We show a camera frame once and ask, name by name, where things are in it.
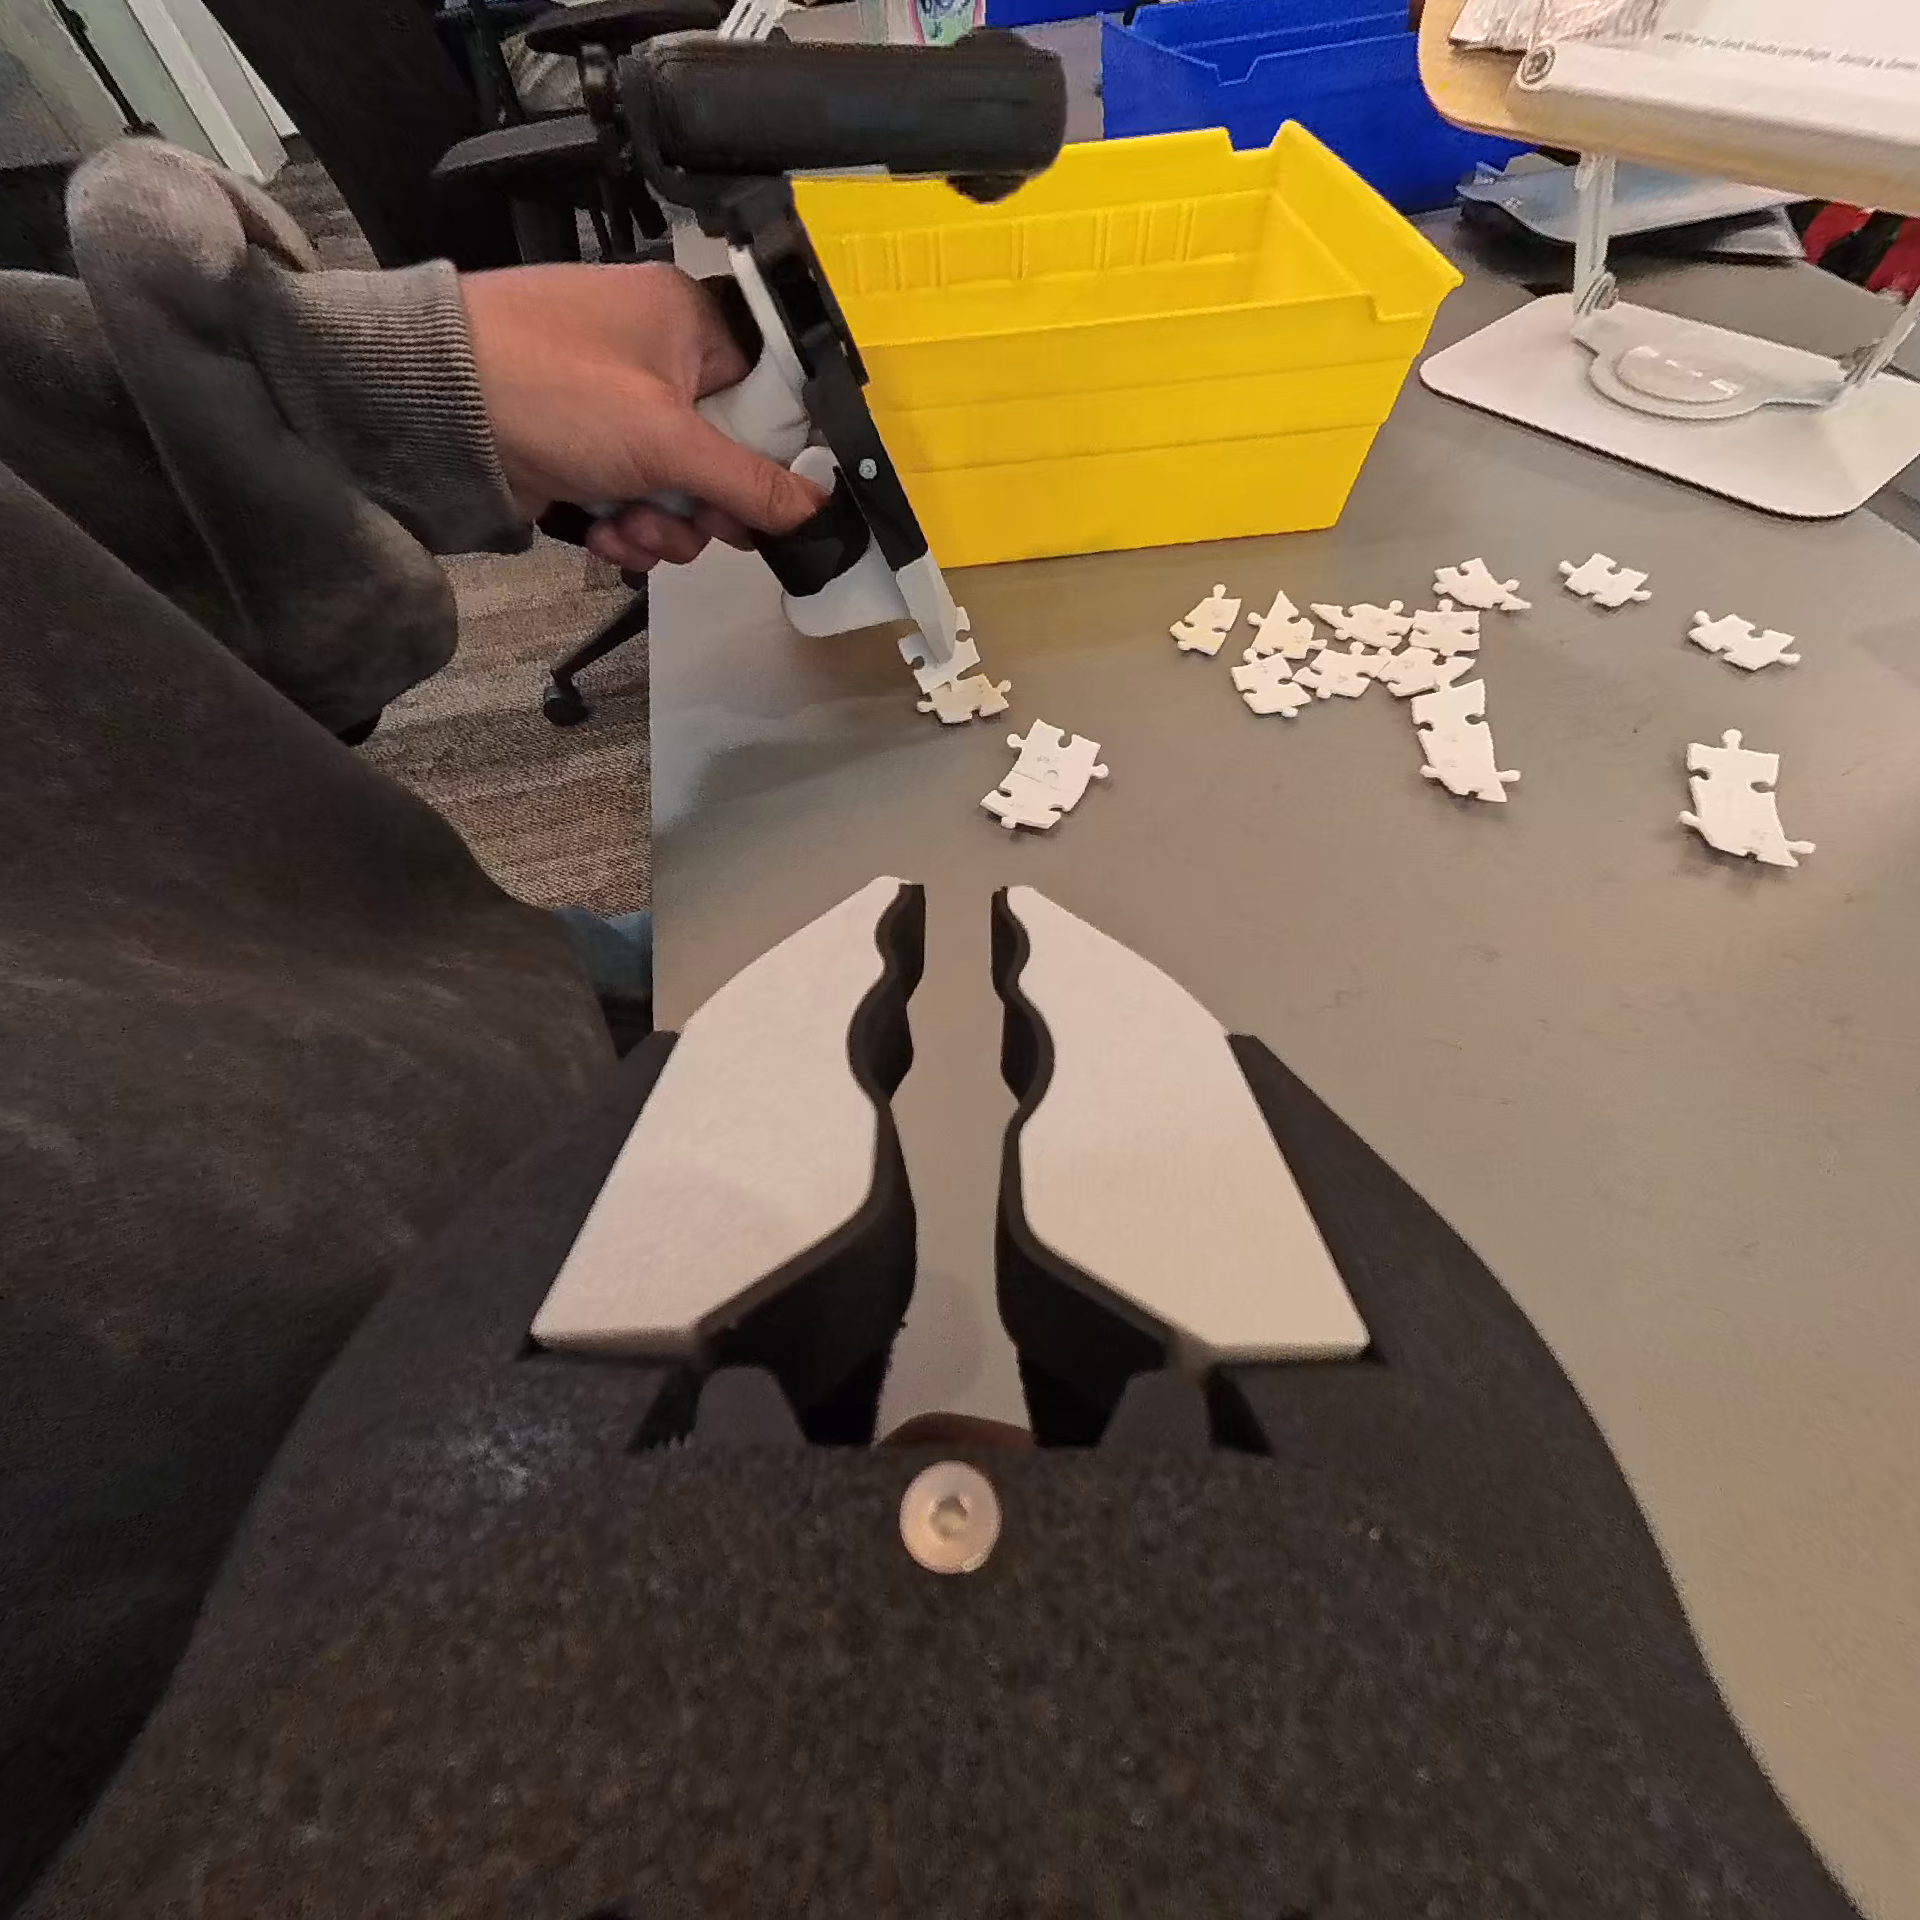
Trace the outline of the person's left forearm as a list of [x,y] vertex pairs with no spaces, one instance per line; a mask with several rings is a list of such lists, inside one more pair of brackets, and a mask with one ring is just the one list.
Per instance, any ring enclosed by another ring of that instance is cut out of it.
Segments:
[[458,268],[332,269],[263,189],[153,136],[82,163],[66,230],[231,647],[336,736],[444,669],[444,559],[520,556]]

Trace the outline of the pile of white puzzle pieces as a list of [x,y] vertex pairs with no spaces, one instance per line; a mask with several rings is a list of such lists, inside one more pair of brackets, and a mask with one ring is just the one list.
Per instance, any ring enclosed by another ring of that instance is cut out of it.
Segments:
[[1267,611],[1244,613],[1240,596],[1215,584],[1169,637],[1207,659],[1244,637],[1229,667],[1240,702],[1263,718],[1293,718],[1321,702],[1356,702],[1373,686],[1404,702],[1452,688],[1475,672],[1481,614],[1452,603],[1407,613],[1401,601],[1300,611],[1284,591],[1273,591]]

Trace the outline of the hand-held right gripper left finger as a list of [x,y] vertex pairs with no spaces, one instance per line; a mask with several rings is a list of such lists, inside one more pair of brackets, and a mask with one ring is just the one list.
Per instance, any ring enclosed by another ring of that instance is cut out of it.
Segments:
[[893,1097],[927,892],[880,876],[674,1036],[530,1324],[539,1352],[775,1377],[816,1444],[874,1439],[920,1221]]

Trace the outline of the white stand with clear supports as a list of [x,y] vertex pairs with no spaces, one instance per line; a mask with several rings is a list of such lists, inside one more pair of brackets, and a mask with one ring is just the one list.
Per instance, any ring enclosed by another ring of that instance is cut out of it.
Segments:
[[1457,213],[1499,264],[1536,255],[1569,288],[1433,352],[1439,398],[1793,521],[1856,512],[1916,461],[1916,289],[1865,342],[1816,352],[1626,288],[1627,269],[1729,233],[1776,238],[1746,264],[1787,280],[1804,257],[1783,189],[1523,156],[1464,175]]

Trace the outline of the person's dark clothing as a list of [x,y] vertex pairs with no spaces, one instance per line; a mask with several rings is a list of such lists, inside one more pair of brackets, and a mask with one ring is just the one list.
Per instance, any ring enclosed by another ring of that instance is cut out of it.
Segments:
[[82,280],[5,277],[5,1912],[351,1332],[615,1059],[234,635]]

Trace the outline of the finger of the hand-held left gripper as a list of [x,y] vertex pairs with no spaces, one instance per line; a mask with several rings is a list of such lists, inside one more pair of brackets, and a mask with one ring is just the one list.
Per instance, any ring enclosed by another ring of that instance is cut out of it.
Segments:
[[914,633],[900,640],[900,654],[912,672],[976,672],[969,614],[953,603],[931,556],[893,569],[880,550],[864,550],[815,591],[783,589],[783,607],[807,637],[909,625]]

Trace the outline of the scattered white puzzle pieces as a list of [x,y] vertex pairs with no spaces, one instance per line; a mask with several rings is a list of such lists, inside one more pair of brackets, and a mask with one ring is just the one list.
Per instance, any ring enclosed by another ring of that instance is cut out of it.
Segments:
[[1781,769],[1781,755],[1746,747],[1738,728],[1727,728],[1719,743],[1691,740],[1690,806],[1676,823],[1719,855],[1796,868],[1818,843],[1787,833],[1778,812]]

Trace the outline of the joined white puzzle pieces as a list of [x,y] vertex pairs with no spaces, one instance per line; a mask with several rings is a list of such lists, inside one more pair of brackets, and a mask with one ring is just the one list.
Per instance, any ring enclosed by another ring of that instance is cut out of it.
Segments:
[[920,691],[916,710],[944,727],[962,727],[973,720],[995,718],[1010,705],[1012,684],[995,681],[981,662],[967,607],[955,607],[953,649],[946,662],[928,662],[927,640],[907,630],[899,652]]
[[1009,831],[1050,831],[1079,806],[1096,781],[1112,776],[1100,743],[1040,718],[1005,743],[1016,763],[983,795],[981,806]]

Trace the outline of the person's left hand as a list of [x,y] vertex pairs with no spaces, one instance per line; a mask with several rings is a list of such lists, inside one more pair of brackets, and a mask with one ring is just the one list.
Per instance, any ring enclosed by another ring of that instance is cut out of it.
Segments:
[[529,519],[596,508],[589,550],[645,573],[786,536],[825,504],[699,415],[751,364],[683,272],[544,263],[467,273],[461,293],[499,467]]

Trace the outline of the loose white puzzle pieces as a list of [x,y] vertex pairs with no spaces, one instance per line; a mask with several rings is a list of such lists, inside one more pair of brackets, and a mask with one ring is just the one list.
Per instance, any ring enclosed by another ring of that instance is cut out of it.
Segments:
[[1424,752],[1424,780],[1440,783],[1457,800],[1488,805],[1509,800],[1509,788],[1520,772],[1498,765],[1481,678],[1416,695],[1409,716]]

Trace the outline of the yellow plastic bins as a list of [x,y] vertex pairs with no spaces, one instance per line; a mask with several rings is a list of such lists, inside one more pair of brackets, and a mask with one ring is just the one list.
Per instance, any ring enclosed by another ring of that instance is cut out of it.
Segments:
[[1330,527],[1461,283],[1296,123],[1076,141],[993,205],[796,198],[944,569]]

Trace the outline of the white printed paper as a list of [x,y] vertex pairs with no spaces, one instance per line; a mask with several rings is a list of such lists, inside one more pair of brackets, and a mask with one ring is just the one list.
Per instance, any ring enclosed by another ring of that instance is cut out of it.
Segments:
[[1917,135],[1917,5],[1541,5],[1515,85],[1603,113],[1904,147]]

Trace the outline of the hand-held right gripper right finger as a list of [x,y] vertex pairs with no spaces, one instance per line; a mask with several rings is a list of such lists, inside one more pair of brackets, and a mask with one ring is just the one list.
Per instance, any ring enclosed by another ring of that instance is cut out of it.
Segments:
[[1359,1360],[1369,1331],[1247,1046],[1173,973],[1031,885],[993,897],[997,1309],[1043,1444],[1082,1449],[1140,1375]]

